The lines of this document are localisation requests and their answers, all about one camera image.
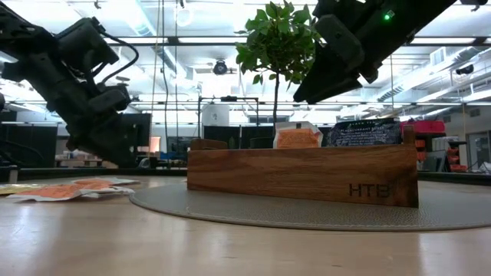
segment table surface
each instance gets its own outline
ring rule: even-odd
[[[135,177],[134,189],[183,184]],[[63,183],[72,179],[36,183]],[[479,192],[491,188],[420,182]],[[322,232],[227,225],[151,212],[120,195],[0,198],[0,275],[490,275],[491,229]]]

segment wooden box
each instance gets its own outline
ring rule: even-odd
[[[418,207],[417,151],[404,145],[191,150],[187,188]]]

